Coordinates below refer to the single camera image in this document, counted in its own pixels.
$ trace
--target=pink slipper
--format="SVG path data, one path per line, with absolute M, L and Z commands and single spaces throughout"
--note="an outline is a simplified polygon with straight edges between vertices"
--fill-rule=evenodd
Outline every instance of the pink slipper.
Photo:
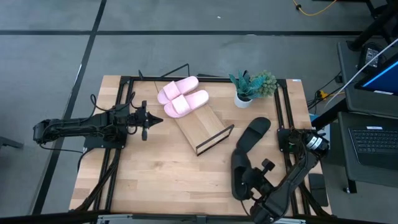
M 199 80 L 197 77 L 188 77 L 177 82 L 170 82 L 159 91 L 157 95 L 157 101 L 160 104 L 165 105 L 166 103 L 174 100 L 181 94 L 186 94 L 196 87 L 198 87 Z
M 191 111 L 205 105 L 208 100 L 209 94 L 205 90 L 199 90 L 191 95 L 180 95 L 164 105 L 164 111 L 172 118 L 182 118 Z

